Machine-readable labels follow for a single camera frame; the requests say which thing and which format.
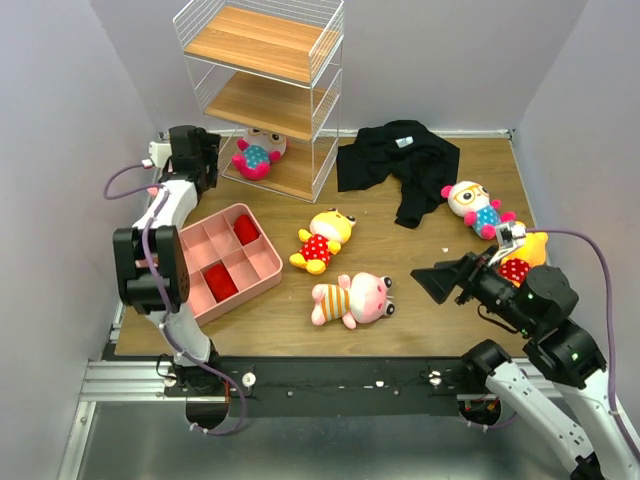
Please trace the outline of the white panda plush blue dress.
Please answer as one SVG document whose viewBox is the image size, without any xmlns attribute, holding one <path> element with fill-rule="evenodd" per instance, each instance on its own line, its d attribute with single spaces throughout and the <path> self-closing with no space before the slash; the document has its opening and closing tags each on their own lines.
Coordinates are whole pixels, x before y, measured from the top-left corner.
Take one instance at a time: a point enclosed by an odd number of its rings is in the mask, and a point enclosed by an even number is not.
<svg viewBox="0 0 640 480">
<path fill-rule="evenodd" d="M 236 142 L 238 153 L 232 164 L 247 180 L 260 181 L 267 177 L 274 163 L 280 161 L 289 147 L 289 139 L 275 132 L 249 127 Z"/>
</svg>

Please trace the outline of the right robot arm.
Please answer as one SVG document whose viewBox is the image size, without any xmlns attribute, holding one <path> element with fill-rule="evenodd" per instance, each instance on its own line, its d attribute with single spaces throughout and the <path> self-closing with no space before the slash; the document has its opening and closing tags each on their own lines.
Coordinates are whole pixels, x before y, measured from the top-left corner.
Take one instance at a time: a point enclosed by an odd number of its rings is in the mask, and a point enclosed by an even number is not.
<svg viewBox="0 0 640 480">
<path fill-rule="evenodd" d="M 573 479 L 636 479 L 639 436 L 609 386 L 613 364 L 570 315 L 579 300 L 557 267 L 533 268 L 514 285 L 489 263 L 488 252 L 414 269 L 411 276 L 438 304 L 455 288 L 456 303 L 474 299 L 526 339 L 531 365 L 564 398 L 566 415 L 495 341 L 465 353 L 460 379 L 506 403 L 547 442 Z"/>
</svg>

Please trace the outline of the white panda plush yellow glasses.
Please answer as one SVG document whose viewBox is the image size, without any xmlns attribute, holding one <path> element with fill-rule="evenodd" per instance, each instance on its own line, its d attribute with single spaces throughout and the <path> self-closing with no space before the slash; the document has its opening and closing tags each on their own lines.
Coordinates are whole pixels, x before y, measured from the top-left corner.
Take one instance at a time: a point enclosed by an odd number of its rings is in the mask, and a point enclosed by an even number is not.
<svg viewBox="0 0 640 480">
<path fill-rule="evenodd" d="M 440 194 L 452 212 L 484 240 L 495 237 L 499 224 L 516 220 L 514 212 L 501 213 L 501 201 L 492 200 L 488 190 L 477 182 L 460 181 L 454 185 L 446 185 Z"/>
</svg>

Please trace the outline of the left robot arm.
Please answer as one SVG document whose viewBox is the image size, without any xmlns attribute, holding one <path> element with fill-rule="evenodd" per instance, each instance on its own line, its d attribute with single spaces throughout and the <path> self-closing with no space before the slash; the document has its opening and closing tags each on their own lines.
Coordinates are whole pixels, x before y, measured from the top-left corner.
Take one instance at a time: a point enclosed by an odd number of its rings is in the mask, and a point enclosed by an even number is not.
<svg viewBox="0 0 640 480">
<path fill-rule="evenodd" d="M 173 351 L 174 363 L 190 367 L 187 382 L 201 395 L 214 393 L 222 380 L 212 364 L 211 340 L 198 326 L 187 301 L 190 274 L 179 237 L 187 217 L 218 177 L 221 136 L 202 127 L 169 129 L 166 142 L 149 144 L 148 157 L 118 173 L 157 169 L 155 197 L 143 216 L 112 236 L 118 293 L 123 304 L 146 317 Z"/>
</svg>

